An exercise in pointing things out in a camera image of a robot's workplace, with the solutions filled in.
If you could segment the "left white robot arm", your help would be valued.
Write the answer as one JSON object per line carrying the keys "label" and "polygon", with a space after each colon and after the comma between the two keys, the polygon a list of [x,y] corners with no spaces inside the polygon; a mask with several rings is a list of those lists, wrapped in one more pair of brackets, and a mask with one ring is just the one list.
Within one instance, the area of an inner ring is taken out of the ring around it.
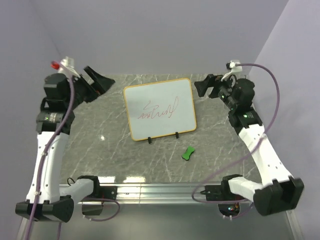
{"label": "left white robot arm", "polygon": [[90,103],[106,93],[115,81],[86,66],[92,79],[72,74],[73,88],[65,73],[47,76],[40,112],[36,118],[37,157],[34,175],[25,201],[16,204],[17,215],[34,221],[67,223],[77,203],[87,198],[96,201],[102,196],[97,176],[82,175],[71,186],[60,187],[60,173],[66,144],[75,119],[74,109]]}

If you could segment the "green whiteboard eraser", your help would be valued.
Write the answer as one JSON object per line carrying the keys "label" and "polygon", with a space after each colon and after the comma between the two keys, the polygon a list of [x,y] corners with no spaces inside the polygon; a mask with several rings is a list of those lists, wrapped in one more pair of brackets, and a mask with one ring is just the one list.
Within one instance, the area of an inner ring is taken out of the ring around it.
{"label": "green whiteboard eraser", "polygon": [[195,148],[192,146],[188,146],[185,150],[185,152],[181,155],[182,159],[185,161],[189,161],[191,155],[195,152]]}

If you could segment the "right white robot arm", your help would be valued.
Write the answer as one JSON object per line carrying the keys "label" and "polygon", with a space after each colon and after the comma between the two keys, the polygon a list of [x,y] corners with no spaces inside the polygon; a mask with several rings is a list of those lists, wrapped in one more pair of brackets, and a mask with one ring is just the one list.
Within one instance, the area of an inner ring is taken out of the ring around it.
{"label": "right white robot arm", "polygon": [[199,97],[212,88],[209,98],[219,98],[228,107],[230,125],[250,151],[261,178],[257,183],[241,174],[225,176],[219,185],[206,185],[201,191],[206,202],[231,206],[234,213],[240,202],[250,201],[262,216],[295,209],[305,186],[286,169],[266,135],[253,107],[255,84],[234,75],[223,80],[222,75],[209,74],[194,85]]}

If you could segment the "yellow-framed whiteboard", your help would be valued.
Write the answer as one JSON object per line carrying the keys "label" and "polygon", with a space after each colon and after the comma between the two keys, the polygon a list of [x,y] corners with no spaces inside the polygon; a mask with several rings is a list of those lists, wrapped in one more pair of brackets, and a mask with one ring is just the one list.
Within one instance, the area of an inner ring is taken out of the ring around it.
{"label": "yellow-framed whiteboard", "polygon": [[127,86],[123,95],[130,135],[136,142],[197,128],[192,84],[188,78]]}

